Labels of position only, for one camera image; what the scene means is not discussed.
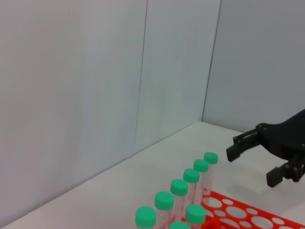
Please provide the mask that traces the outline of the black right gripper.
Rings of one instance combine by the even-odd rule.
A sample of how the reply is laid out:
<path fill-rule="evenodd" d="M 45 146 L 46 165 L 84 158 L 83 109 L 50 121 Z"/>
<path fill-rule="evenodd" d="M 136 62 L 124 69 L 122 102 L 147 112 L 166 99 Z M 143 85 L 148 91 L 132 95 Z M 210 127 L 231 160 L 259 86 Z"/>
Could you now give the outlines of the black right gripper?
<path fill-rule="evenodd" d="M 233 137 L 233 145 L 226 149 L 227 159 L 233 162 L 260 144 L 274 156 L 289 159 L 266 174 L 269 187 L 277 186 L 284 178 L 299 182 L 305 174 L 305 111 L 279 124 L 258 124 L 255 129 Z"/>

